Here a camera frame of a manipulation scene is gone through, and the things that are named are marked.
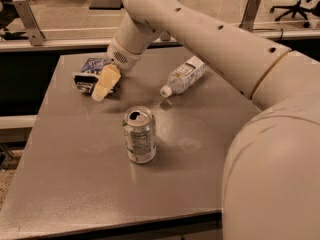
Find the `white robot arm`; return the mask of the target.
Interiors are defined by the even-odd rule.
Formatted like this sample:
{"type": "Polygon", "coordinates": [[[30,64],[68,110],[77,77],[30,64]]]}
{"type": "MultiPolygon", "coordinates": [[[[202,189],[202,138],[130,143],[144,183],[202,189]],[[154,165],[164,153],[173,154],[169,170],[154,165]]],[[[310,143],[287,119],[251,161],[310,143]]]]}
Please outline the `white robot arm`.
{"type": "Polygon", "coordinates": [[[224,240],[320,240],[320,65],[181,0],[122,0],[107,56],[128,71],[166,32],[258,114],[233,138],[222,178],[224,240]]]}

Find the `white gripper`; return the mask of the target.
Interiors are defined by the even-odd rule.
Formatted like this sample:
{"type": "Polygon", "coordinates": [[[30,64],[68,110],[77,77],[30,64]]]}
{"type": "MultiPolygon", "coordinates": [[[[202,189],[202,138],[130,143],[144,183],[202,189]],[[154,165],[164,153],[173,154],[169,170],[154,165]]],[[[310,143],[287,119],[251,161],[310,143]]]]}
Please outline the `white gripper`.
{"type": "Polygon", "coordinates": [[[95,101],[102,101],[109,93],[109,91],[118,83],[122,71],[131,70],[141,59],[140,55],[133,54],[125,50],[116,37],[113,37],[111,43],[107,48],[108,60],[113,63],[103,67],[92,92],[92,98],[95,101]]]}

